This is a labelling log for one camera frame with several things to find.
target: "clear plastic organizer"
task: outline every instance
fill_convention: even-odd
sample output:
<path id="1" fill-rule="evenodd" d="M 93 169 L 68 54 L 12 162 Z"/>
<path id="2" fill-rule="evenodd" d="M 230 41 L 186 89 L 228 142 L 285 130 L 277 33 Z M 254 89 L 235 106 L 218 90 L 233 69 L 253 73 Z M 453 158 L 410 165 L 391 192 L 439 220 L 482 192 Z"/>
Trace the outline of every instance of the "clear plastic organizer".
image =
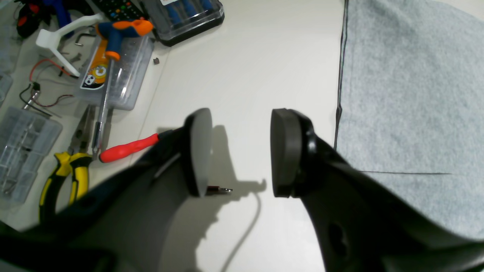
<path id="1" fill-rule="evenodd" d="M 110 78 L 108 105 L 116 109 L 132 110 L 151 60 L 154 42 L 148 36 L 123 39 L 121 59 L 114 65 L 116 77 Z M 74 96 L 93 105 L 101 103 L 106 79 L 108 60 L 104 57 L 105 46 L 101 38 L 94 42 L 89 64 L 80 72 Z"/>
<path id="2" fill-rule="evenodd" d="M 37 169 L 61 133 L 62 125 L 10 107 L 0 127 L 0 197 L 24 203 Z"/>

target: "red screwdriver handle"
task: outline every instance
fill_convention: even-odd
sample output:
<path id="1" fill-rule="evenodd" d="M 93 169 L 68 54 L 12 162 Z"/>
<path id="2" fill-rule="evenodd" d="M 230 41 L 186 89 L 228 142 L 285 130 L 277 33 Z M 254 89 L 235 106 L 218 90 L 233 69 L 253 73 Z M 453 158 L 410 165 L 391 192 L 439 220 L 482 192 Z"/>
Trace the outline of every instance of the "red screwdriver handle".
<path id="1" fill-rule="evenodd" d="M 150 147 L 158 142 L 158 134 L 153 134 L 146 139 L 131 142 L 125 145 L 118 145 L 112 147 L 99 155 L 99 160 L 102 163 L 110 163 L 116 160 L 125 158 L 133 153 Z"/>

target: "pliers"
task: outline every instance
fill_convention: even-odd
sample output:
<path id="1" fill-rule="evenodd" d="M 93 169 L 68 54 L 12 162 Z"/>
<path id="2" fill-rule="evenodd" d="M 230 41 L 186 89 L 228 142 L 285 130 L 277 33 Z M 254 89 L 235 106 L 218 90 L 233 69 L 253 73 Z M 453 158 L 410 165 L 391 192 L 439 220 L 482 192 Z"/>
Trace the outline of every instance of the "pliers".
<path id="1" fill-rule="evenodd" d="M 43 223 L 56 214 L 57 196 L 65 179 L 72 174 L 69 205 L 87 193 L 89 189 L 89 164 L 92 156 L 87 154 L 92 133 L 95 107 L 89 105 L 82 115 L 67 151 L 55 153 L 57 166 L 45 182 L 39 204 L 39 220 Z"/>

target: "black wire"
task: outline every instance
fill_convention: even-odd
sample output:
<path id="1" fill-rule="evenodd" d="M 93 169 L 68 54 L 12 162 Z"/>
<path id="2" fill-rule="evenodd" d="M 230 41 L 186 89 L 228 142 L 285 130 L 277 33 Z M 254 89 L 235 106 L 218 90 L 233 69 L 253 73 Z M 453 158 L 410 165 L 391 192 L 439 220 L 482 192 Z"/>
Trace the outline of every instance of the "black wire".
<path id="1" fill-rule="evenodd" d="M 25 88 L 25 90 L 21 91 L 21 92 L 18 94 L 18 97 L 20 97 L 20 100 L 22 100 L 22 102 L 24 102 L 24 103 L 25 103 L 26 105 L 28 105 L 29 107 L 31 107 L 31 108 L 35 109 L 36 111 L 39 111 L 39 112 L 41 112 L 41 113 L 43 113 L 43 114 L 45 114 L 45 115 L 47 115 L 47 116 L 49 116 L 49 117 L 51 117 L 52 115 L 50 115 L 50 114 L 46 113 L 45 111 L 43 111 L 43 110 L 41 110 L 41 109 L 38 109 L 38 108 L 36 108 L 36 107 L 32 106 L 32 105 L 31 105 L 31 104 L 29 104 L 27 101 L 25 101 L 25 99 L 23 99 L 22 95 L 23 95 L 23 94 L 24 94 L 26 91 L 28 91 L 28 90 L 30 89 L 30 87 L 31 87 L 31 86 L 32 86 L 32 83 L 29 83 L 29 86 L 28 86 L 27 88 Z"/>

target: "cable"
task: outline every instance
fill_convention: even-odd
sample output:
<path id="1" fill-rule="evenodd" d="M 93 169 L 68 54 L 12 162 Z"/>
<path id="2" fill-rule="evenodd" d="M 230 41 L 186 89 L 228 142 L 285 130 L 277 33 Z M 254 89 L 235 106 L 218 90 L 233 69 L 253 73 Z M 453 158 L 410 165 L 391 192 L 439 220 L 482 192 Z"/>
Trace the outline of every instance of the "cable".
<path id="1" fill-rule="evenodd" d="M 67 98 L 67 97 L 74 97 L 74 96 L 73 96 L 72 94 L 63 94 L 63 95 L 59 96 L 59 97 L 57 98 L 57 100 L 56 100 L 56 101 L 55 101 L 53 104 L 50 104 L 50 105 L 42 105 L 41 103 L 39 103 L 39 102 L 38 102 L 37 100 L 35 100 L 35 99 L 32 99 L 32 101 L 33 101 L 34 103 L 36 103 L 37 105 L 41 106 L 41 107 L 53 107 L 53 106 L 57 105 L 57 103 L 59 103 L 59 101 L 60 101 L 62 98 Z"/>
<path id="2" fill-rule="evenodd" d="M 68 76 L 72 76 L 68 71 L 64 70 L 62 67 L 60 67 L 57 63 L 55 63 L 54 61 L 50 60 L 50 59 L 43 59 L 41 61 L 39 61 L 37 64 L 34 65 L 34 67 L 32 68 L 32 70 L 30 71 L 30 76 L 29 76 L 29 81 L 32 82 L 32 75 L 33 75 L 33 72 L 35 71 L 35 68 L 37 68 L 37 66 L 39 66 L 39 64 L 41 64 L 42 62 L 45 62 L 45 61 L 48 61 L 50 62 L 51 64 L 55 65 L 57 68 L 59 68 L 61 71 L 63 71 L 66 75 Z"/>
<path id="3" fill-rule="evenodd" d="M 41 113 L 43 113 L 43 114 L 45 114 L 45 115 L 47 115 L 47 116 L 49 116 L 49 117 L 52 117 L 52 115 L 50 115 L 50 114 L 46 113 L 45 111 L 43 111 L 43 110 L 41 110 L 41 109 L 38 109 L 38 108 L 36 108 L 36 107 L 32 106 L 32 105 L 31 105 L 29 102 L 27 102 L 27 101 L 25 101 L 25 99 L 23 99 L 22 95 L 23 95 L 23 94 L 24 94 L 26 91 L 28 91 L 28 90 L 30 89 L 30 87 L 31 87 L 31 86 L 32 86 L 32 83 L 29 83 L 29 86 L 28 86 L 27 88 L 25 88 L 23 91 L 21 91 L 21 92 L 18 94 L 18 97 L 20 97 L 20 100 L 22 100 L 22 102 L 24 102 L 26 105 L 29 105 L 29 107 L 31 107 L 31 108 L 33 108 L 33 109 L 35 109 L 36 111 L 39 111 L 39 112 L 41 112 Z"/>

